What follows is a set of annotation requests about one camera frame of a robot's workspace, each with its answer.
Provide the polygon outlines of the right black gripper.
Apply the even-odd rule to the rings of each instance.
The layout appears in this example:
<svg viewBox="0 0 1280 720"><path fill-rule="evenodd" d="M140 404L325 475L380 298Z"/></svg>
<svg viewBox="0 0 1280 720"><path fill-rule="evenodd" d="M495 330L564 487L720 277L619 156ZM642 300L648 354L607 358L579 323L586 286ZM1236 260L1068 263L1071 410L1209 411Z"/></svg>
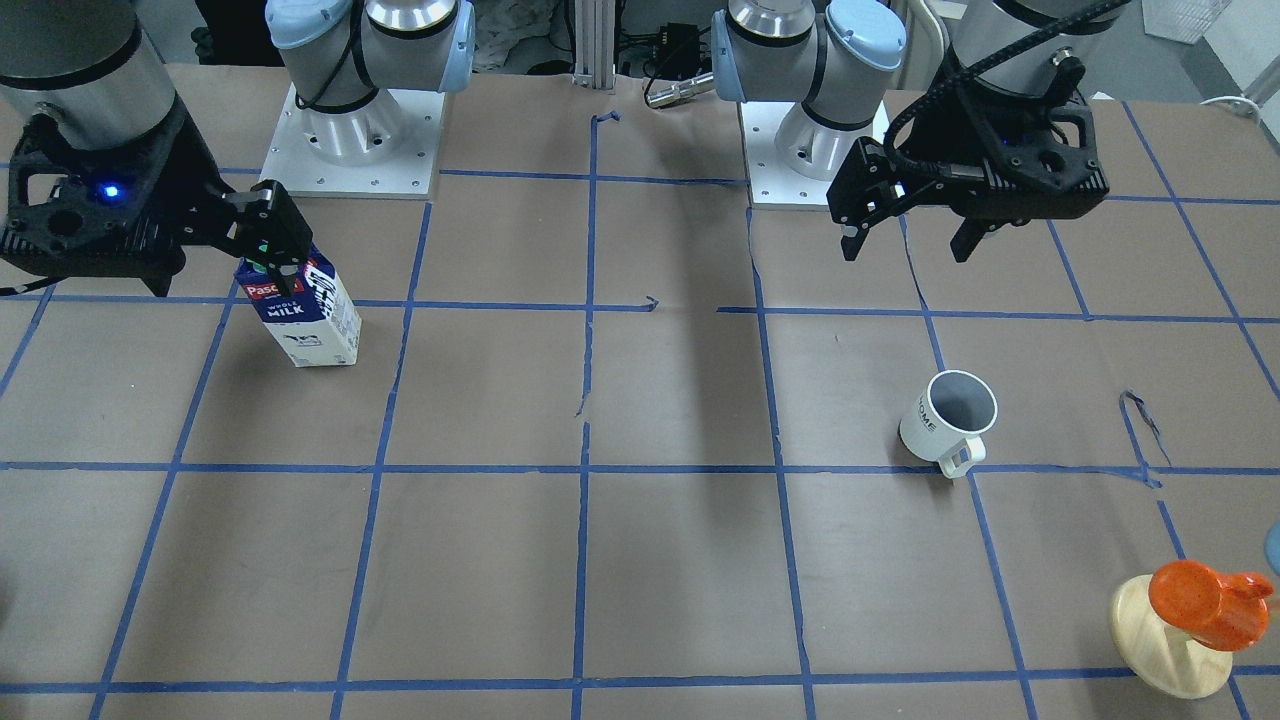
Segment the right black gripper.
<svg viewBox="0 0 1280 720"><path fill-rule="evenodd" d="M122 146L70 145L69 120L41 102L12 155L3 260L42 288L67 278L133 278L168 295L186 247L211 246L265 270L280 292L314 233L280 182L237 192L180 100Z"/></svg>

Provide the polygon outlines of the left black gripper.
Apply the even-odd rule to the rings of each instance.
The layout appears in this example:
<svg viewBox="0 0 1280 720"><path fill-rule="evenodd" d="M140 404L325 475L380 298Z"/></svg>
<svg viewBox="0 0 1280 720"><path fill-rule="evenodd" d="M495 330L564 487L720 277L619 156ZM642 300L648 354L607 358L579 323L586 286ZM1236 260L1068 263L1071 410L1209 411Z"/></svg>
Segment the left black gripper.
<svg viewBox="0 0 1280 720"><path fill-rule="evenodd" d="M827 191L844 259L918 205L964 218L950 240L956 263L1002 223L1076 219L1100 205L1110 183L1078 85L1057 78L1039 97L1014 97L972 79L904 110L893 140L856 141Z"/></svg>

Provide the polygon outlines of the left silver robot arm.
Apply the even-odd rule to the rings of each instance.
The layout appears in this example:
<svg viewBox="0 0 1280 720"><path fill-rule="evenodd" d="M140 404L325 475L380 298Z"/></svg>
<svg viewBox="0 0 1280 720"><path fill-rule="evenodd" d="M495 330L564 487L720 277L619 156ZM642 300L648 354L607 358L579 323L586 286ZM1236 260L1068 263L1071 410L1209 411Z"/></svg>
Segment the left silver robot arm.
<svg viewBox="0 0 1280 720"><path fill-rule="evenodd" d="M844 258L913 208L963 220L957 263L1004 225L1070 220L1110 192L1080 83L1121 1L973 1L928 90L872 133L908 49L882 1L731 1L710 24L718 96L787 102L776 147L828 184Z"/></svg>

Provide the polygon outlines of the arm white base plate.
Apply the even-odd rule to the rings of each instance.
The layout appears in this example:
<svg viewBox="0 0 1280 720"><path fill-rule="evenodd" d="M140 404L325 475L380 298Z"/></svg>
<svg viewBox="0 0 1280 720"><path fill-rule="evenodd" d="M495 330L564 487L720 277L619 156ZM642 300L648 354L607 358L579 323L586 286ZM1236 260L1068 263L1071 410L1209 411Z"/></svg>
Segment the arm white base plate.
<svg viewBox="0 0 1280 720"><path fill-rule="evenodd" d="M451 96L393 88L346 114L285 96L260 177L292 196L428 200Z"/></svg>
<svg viewBox="0 0 1280 720"><path fill-rule="evenodd" d="M883 104L870 124L855 131L820 126L796 102L742 102L739 115L756 210L827 210L828 187L852 142L861 136L883 138L890 123Z"/></svg>

